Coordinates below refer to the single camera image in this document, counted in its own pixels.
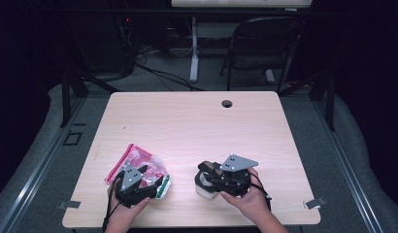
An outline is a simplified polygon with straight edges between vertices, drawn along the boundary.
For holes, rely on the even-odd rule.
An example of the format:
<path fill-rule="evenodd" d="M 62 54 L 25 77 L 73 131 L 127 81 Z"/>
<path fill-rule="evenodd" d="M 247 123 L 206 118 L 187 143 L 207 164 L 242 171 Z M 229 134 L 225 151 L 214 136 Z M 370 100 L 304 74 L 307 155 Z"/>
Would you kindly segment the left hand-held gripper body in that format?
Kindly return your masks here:
<path fill-rule="evenodd" d="M 141 187 L 143 176 L 138 169 L 128 165 L 116 175 L 118 178 L 115 187 L 116 199 L 121 205 L 128 208 L 140 203 L 147 197 L 154 198 L 156 196 L 149 195 L 150 185 Z"/>

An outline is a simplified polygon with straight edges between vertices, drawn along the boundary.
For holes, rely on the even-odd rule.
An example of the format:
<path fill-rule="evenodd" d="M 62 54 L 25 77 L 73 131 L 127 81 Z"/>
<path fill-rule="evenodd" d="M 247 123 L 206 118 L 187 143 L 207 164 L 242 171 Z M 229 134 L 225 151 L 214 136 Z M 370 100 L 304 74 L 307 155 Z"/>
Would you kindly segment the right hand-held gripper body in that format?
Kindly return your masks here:
<path fill-rule="evenodd" d="M 216 166 L 216 177 L 213 178 L 215 190 L 232 196 L 245 195 L 250 187 L 249 168 L 257 165 L 255 160 L 230 154 L 221 165 Z"/>

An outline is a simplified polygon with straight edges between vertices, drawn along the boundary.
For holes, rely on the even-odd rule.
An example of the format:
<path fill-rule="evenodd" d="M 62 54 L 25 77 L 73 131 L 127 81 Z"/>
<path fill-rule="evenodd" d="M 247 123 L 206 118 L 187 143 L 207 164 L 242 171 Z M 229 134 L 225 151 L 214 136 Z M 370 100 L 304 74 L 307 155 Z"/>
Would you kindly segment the clear jar with black lid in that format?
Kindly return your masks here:
<path fill-rule="evenodd" d="M 203 186 L 202 179 L 206 178 L 209 181 L 210 179 L 217 179 L 218 177 L 219 175 L 217 174 L 209 174 L 207 172 L 202 172 L 199 170 L 194 178 L 196 192 L 207 199 L 210 200 L 215 199 L 217 197 L 216 189 L 213 186 L 211 187 Z"/>

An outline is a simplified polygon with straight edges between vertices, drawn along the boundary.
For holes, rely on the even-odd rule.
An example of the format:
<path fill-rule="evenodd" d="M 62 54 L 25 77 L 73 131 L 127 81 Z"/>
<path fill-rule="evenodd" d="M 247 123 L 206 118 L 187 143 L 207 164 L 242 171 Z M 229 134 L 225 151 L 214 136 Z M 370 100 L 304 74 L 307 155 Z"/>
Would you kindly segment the red and white plastic bag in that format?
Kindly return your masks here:
<path fill-rule="evenodd" d="M 163 199 L 171 184 L 170 175 L 165 169 L 160 159 L 156 158 L 151 153 L 131 144 L 122 158 L 112 169 L 110 174 L 105 178 L 105 183 L 109 184 L 114 190 L 110 191 L 109 196 L 115 194 L 116 183 L 118 178 L 116 175 L 125 169 L 126 166 L 132 165 L 134 168 L 140 168 L 143 165 L 148 165 L 149 168 L 145 172 L 141 187 L 149 186 L 155 183 L 159 178 L 163 178 L 162 186 L 158 188 L 158 193 L 154 198 Z"/>

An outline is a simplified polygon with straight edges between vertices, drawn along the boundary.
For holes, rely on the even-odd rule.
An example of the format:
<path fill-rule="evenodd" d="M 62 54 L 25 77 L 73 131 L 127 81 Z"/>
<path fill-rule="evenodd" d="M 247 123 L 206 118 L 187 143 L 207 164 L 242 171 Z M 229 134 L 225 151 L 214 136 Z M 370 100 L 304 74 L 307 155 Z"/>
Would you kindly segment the person's right hand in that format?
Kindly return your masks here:
<path fill-rule="evenodd" d="M 269 211 L 258 173 L 253 168 L 249 168 L 249 173 L 251 186 L 243 197 L 235 197 L 224 191 L 220 193 L 227 203 L 238 208 L 245 217 L 248 217 L 250 213 Z"/>

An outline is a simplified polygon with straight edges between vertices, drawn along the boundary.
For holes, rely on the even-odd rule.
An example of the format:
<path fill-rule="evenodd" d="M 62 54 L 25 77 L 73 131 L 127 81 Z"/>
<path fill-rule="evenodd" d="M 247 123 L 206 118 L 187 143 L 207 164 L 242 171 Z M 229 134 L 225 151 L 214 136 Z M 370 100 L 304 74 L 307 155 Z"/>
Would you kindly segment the person's left hand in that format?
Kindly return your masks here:
<path fill-rule="evenodd" d="M 150 198 L 147 197 L 138 203 L 136 206 L 127 208 L 121 205 L 116 199 L 115 195 L 112 194 L 110 200 L 110 209 L 108 210 L 108 223 L 107 227 L 117 227 L 122 229 L 131 228 L 136 217 L 144 210 L 148 205 Z"/>

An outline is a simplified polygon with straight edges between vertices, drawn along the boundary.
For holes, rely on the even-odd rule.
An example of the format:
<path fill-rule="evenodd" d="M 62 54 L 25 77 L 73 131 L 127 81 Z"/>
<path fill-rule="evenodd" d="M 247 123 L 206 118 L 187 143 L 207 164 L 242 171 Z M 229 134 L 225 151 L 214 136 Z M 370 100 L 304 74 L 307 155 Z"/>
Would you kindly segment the grey tape strip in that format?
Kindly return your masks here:
<path fill-rule="evenodd" d="M 79 201 L 61 201 L 57 208 L 60 210 L 77 209 L 80 206 Z"/>
<path fill-rule="evenodd" d="M 304 202 L 304 207 L 309 210 L 320 209 L 326 203 L 327 201 L 325 200 L 324 197 L 318 197 L 316 199 Z"/>

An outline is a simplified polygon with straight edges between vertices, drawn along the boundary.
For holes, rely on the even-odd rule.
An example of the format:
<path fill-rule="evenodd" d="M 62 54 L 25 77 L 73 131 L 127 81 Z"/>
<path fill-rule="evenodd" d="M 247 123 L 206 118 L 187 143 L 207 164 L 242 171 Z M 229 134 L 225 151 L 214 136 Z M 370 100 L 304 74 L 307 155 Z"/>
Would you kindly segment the white desk with white legs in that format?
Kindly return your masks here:
<path fill-rule="evenodd" d="M 178 10 L 285 10 L 296 13 L 299 9 L 309 9 L 314 0 L 171 0 L 171 6 Z M 192 59 L 190 80 L 198 81 L 199 38 L 225 39 L 232 35 L 236 22 L 204 22 L 191 17 Z"/>

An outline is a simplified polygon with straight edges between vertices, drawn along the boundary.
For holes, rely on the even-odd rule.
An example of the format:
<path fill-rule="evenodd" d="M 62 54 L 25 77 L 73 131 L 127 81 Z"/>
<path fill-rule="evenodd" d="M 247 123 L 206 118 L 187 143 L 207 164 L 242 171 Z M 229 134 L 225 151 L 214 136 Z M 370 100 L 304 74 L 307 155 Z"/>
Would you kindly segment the dark equipment with red light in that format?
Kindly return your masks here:
<path fill-rule="evenodd" d="M 131 73 L 134 57 L 124 43 L 127 32 L 112 16 L 93 15 L 86 18 L 88 61 L 99 73 Z"/>

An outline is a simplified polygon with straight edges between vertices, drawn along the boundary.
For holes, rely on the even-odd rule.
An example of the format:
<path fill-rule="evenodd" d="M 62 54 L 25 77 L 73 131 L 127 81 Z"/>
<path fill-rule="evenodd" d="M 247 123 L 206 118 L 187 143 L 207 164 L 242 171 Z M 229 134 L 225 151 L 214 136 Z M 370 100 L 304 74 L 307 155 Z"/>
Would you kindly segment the black folding chair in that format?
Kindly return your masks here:
<path fill-rule="evenodd" d="M 253 17 L 241 22 L 230 38 L 219 72 L 222 75 L 227 69 L 226 89 L 231 89 L 233 71 L 280 69 L 276 82 L 280 91 L 303 29 L 303 21 L 297 17 Z"/>

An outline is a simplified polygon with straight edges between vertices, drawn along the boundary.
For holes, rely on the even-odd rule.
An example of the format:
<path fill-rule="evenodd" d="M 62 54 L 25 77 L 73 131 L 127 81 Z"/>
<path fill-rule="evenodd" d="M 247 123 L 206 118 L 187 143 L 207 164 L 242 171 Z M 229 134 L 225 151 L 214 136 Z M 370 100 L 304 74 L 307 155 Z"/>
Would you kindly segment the aluminium floor rail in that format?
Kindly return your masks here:
<path fill-rule="evenodd" d="M 313 102 L 316 114 L 319 117 L 322 127 L 327 137 L 333 145 L 336 152 L 336 160 L 347 183 L 350 194 L 354 200 L 355 206 L 362 216 L 363 222 L 369 233 L 384 233 L 378 218 L 371 206 L 371 203 L 365 194 L 352 166 L 349 163 L 347 154 L 338 138 L 335 130 L 332 130 L 325 118 L 325 110 L 318 102 Z"/>
<path fill-rule="evenodd" d="M 62 219 L 92 135 L 86 107 L 85 99 L 75 101 L 71 119 L 60 127 L 59 106 L 51 106 L 45 125 L 0 194 L 0 233 L 73 233 Z"/>

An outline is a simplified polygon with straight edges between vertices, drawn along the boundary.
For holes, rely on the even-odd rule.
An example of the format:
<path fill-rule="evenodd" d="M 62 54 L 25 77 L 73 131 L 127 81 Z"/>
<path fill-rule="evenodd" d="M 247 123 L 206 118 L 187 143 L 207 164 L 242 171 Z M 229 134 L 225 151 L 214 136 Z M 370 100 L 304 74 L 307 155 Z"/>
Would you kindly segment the black metal frame stand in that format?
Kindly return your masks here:
<path fill-rule="evenodd" d="M 61 127 L 64 127 L 68 123 L 72 115 L 70 91 L 73 90 L 80 98 L 85 98 L 88 95 L 89 91 L 84 84 L 85 81 L 94 83 L 110 93 L 118 92 L 117 88 L 97 79 L 95 76 L 83 70 L 74 69 L 73 71 L 65 71 L 61 78 L 63 110 Z"/>
<path fill-rule="evenodd" d="M 303 81 L 292 84 L 290 87 L 281 90 L 279 96 L 284 97 L 289 95 L 308 83 L 314 84 L 309 93 L 312 101 L 319 101 L 323 95 L 326 95 L 325 122 L 329 129 L 334 131 L 335 77 L 332 69 L 319 71 Z"/>

